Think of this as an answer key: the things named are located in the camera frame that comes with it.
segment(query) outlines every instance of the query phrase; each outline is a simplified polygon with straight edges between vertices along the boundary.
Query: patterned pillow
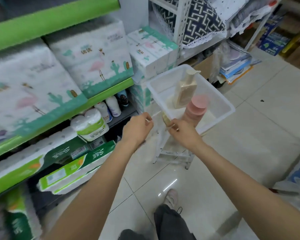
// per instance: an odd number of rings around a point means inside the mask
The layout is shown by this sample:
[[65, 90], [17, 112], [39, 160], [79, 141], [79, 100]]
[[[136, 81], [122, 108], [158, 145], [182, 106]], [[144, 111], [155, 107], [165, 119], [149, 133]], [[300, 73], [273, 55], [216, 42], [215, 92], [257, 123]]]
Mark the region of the patterned pillow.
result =
[[[179, 0], [165, 0], [178, 6]], [[174, 32], [176, 15], [156, 5], [160, 15], [163, 17], [169, 28]], [[226, 25], [220, 19], [215, 9], [207, 0], [192, 0], [189, 16], [185, 27], [183, 44], [188, 45], [192, 41], [206, 36], [211, 32], [225, 31]]]

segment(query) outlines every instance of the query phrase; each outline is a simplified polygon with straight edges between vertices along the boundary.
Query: white plastic basket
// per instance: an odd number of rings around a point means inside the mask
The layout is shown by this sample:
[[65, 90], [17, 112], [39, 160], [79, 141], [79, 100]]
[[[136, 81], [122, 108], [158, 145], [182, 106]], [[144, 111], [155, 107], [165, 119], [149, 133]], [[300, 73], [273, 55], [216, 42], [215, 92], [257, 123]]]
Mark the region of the white plastic basket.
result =
[[[147, 81], [147, 87], [152, 93], [153, 99], [161, 107], [169, 119], [180, 119], [185, 108], [175, 109], [172, 99], [176, 84], [185, 76], [187, 69], [194, 70], [187, 64], [180, 65], [168, 70]], [[235, 112], [234, 106], [203, 76], [195, 75], [197, 89], [195, 95], [206, 94], [209, 98], [207, 112], [196, 127], [199, 134], [206, 132], [224, 118]]]

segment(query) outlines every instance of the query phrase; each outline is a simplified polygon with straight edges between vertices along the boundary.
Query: beige pump bottle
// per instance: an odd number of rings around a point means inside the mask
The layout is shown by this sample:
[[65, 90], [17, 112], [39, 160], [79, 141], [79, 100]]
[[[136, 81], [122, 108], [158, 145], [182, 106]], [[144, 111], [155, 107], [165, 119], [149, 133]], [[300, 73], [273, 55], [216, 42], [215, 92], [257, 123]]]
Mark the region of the beige pump bottle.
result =
[[179, 81], [176, 85], [176, 90], [173, 98], [173, 105], [175, 109], [184, 108], [191, 101], [194, 95], [197, 82], [195, 80], [195, 74], [201, 71], [196, 70], [186, 70], [186, 76], [184, 80]]

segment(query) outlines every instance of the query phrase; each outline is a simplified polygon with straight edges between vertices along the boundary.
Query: pink flamingo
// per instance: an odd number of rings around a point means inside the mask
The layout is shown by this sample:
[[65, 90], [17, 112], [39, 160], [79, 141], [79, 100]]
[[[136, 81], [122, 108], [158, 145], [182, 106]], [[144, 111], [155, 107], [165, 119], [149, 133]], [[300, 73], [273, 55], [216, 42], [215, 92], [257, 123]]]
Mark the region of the pink flamingo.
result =
[[146, 47], [148, 47], [148, 48], [154, 48], [154, 46], [152, 45], [152, 43], [150, 43], [150, 42], [145, 42], [145, 44], [144, 44]]
[[[102, 48], [100, 48], [99, 51], [100, 51], [100, 53], [102, 53], [103, 55], [105, 55], [104, 52], [102, 52]], [[105, 81], [105, 78], [104, 78], [104, 76], [103, 76], [103, 74], [101, 72], [101, 68], [103, 68], [104, 66], [105, 66], [105, 61], [102, 59], [101, 54], [99, 54], [99, 60], [95, 61], [92, 64], [89, 72], [94, 72], [94, 71], [99, 70], [99, 75], [100, 75], [101, 79], [103, 81]]]
[[16, 109], [23, 109], [26, 107], [32, 107], [35, 112], [38, 112], [40, 115], [45, 115], [43, 111], [38, 109], [38, 107], [35, 106], [35, 103], [39, 100], [38, 97], [28, 91], [26, 88], [33, 89], [33, 87], [29, 86], [27, 83], [22, 84], [24, 86], [23, 90], [30, 95], [30, 97], [23, 97], [19, 101], [16, 102]]

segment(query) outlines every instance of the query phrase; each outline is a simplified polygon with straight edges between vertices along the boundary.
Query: shoe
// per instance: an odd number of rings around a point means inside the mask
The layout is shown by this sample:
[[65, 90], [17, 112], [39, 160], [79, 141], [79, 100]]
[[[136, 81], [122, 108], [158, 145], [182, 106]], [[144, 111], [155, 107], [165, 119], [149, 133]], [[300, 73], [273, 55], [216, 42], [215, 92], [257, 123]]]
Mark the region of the shoe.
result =
[[175, 210], [174, 207], [178, 204], [178, 192], [175, 189], [169, 189], [163, 203]]

